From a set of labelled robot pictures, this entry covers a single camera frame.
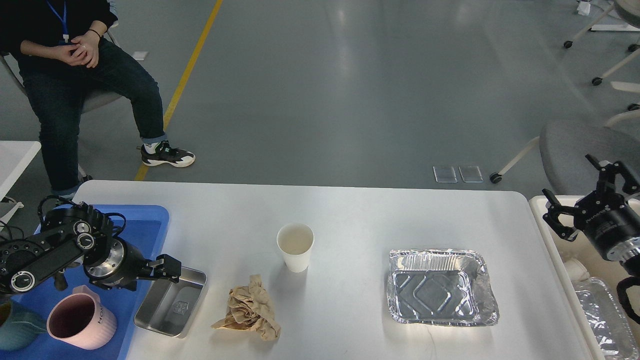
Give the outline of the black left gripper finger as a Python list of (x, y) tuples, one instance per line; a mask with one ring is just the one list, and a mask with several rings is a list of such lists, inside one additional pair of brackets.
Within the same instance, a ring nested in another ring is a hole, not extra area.
[(147, 280), (167, 280), (173, 284), (178, 284), (182, 275), (182, 262), (171, 255), (160, 254), (155, 260), (148, 260), (146, 266), (150, 273)]

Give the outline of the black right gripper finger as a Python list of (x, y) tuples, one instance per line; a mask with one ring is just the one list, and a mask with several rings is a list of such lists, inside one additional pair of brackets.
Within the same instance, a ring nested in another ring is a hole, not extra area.
[(562, 205), (555, 194), (547, 188), (542, 189), (542, 194), (549, 202), (547, 213), (542, 215), (542, 219), (549, 225), (551, 230), (560, 237), (560, 239), (568, 242), (574, 242), (578, 237), (579, 230), (575, 227), (568, 227), (560, 223), (560, 215), (576, 216), (579, 213), (579, 207)]
[(606, 194), (617, 193), (617, 187), (615, 186), (615, 180), (617, 175), (620, 175), (624, 180), (622, 185), (622, 192), (629, 195), (631, 198), (636, 198), (640, 191), (640, 182), (638, 173), (631, 167), (626, 166), (622, 161), (599, 161), (596, 157), (585, 155), (592, 166), (598, 170), (598, 180), (594, 193), (597, 198), (603, 198)]

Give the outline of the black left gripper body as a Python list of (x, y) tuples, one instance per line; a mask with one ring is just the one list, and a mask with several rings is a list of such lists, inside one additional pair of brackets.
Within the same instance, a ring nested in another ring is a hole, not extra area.
[(121, 237), (114, 237), (108, 246), (109, 253), (97, 265), (83, 263), (83, 271), (89, 283), (103, 290), (126, 289), (135, 292), (137, 280), (146, 280), (151, 275), (141, 251), (127, 244)]

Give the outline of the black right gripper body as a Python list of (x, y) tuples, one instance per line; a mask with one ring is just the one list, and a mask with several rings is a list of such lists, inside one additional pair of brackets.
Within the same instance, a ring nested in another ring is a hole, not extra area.
[(593, 191), (574, 207), (574, 227), (585, 234), (604, 260), (628, 262), (639, 255), (639, 215), (622, 194), (599, 197)]

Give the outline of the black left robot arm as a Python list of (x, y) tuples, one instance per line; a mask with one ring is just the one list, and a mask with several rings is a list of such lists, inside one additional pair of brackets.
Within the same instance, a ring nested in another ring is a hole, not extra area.
[(55, 289), (67, 288), (65, 271), (82, 260), (89, 282), (104, 290), (135, 291), (139, 280), (167, 280), (177, 283), (182, 264), (160, 254), (154, 260), (126, 242), (121, 234), (126, 217), (119, 212), (103, 212), (89, 203), (75, 203), (58, 197), (64, 207), (43, 213), (38, 209), (39, 232), (29, 237), (1, 242), (1, 294), (25, 294), (48, 279)]

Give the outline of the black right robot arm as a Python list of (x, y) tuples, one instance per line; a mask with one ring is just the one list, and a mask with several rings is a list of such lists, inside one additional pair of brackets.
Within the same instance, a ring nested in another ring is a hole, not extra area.
[(560, 237), (573, 242), (582, 232), (600, 257), (618, 262), (629, 275), (617, 283), (615, 291), (627, 317), (639, 323), (629, 290), (640, 285), (640, 217), (629, 198), (639, 194), (639, 178), (622, 161), (585, 158), (598, 171), (595, 190), (574, 205), (562, 205), (549, 189), (542, 189), (549, 207), (542, 219)]

